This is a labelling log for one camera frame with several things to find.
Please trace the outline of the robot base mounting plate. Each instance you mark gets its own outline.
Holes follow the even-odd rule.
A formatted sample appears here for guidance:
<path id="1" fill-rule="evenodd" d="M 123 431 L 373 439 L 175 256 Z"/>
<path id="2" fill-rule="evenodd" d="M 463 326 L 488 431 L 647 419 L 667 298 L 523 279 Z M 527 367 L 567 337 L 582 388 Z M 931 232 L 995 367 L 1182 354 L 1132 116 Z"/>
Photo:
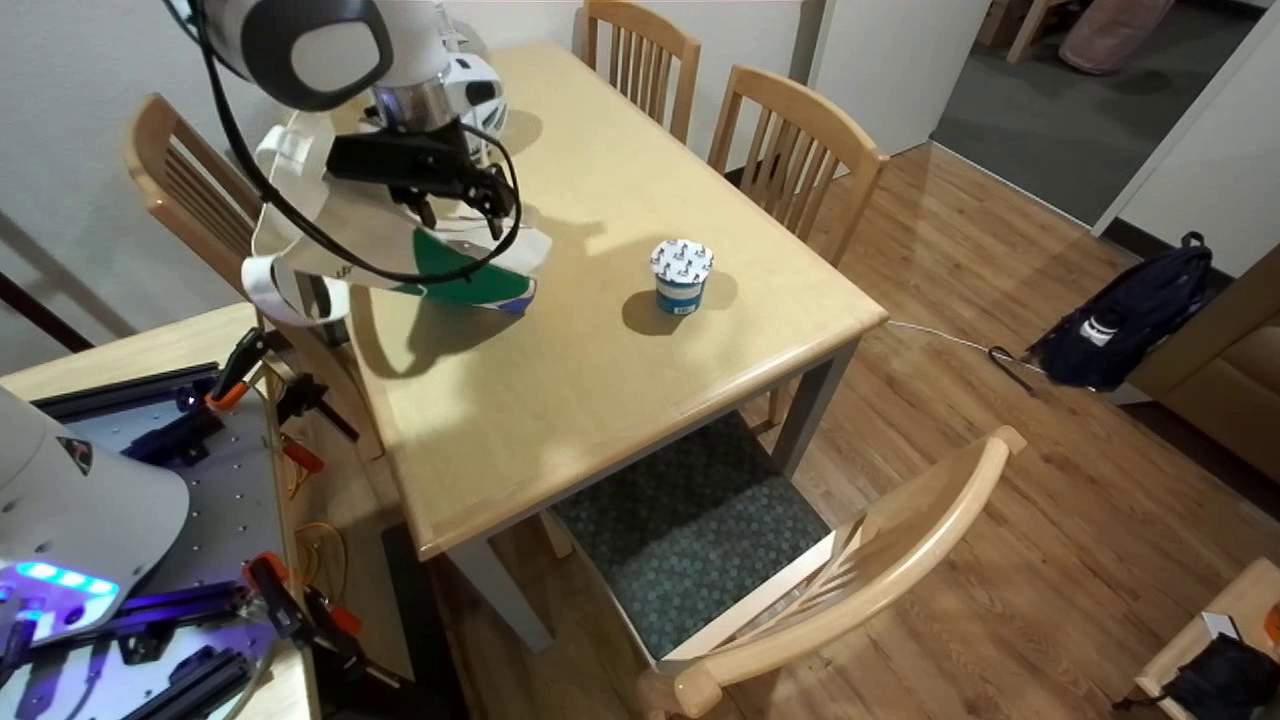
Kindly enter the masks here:
<path id="1" fill-rule="evenodd" d="M 311 720 L 311 666 L 250 581 L 283 550 L 259 399 L 193 436 L 182 371 L 0 388 L 0 720 Z"/>

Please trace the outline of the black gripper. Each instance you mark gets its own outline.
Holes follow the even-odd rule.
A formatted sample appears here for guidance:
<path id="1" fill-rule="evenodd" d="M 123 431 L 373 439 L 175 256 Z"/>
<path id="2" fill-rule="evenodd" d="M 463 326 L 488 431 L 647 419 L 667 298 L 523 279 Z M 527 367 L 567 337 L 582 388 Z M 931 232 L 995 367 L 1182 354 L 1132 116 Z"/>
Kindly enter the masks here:
<path id="1" fill-rule="evenodd" d="M 335 178 L 463 200 L 485 214 L 507 214 L 518 207 L 514 184 L 467 153 L 461 124 L 444 124 L 441 133 L 383 127 L 335 135 L 327 147 L 327 173 Z"/>

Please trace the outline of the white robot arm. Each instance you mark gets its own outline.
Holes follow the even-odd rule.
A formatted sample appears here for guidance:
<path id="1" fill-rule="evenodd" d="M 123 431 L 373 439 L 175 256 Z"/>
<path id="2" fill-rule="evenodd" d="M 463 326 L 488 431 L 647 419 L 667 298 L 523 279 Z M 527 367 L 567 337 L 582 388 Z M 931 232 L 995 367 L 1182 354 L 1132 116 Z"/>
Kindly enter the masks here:
<path id="1" fill-rule="evenodd" d="M 239 286 L 279 322 L 355 286 L 522 314 L 549 238 L 523 218 L 507 97 L 441 0 L 175 0 L 263 214 Z"/>

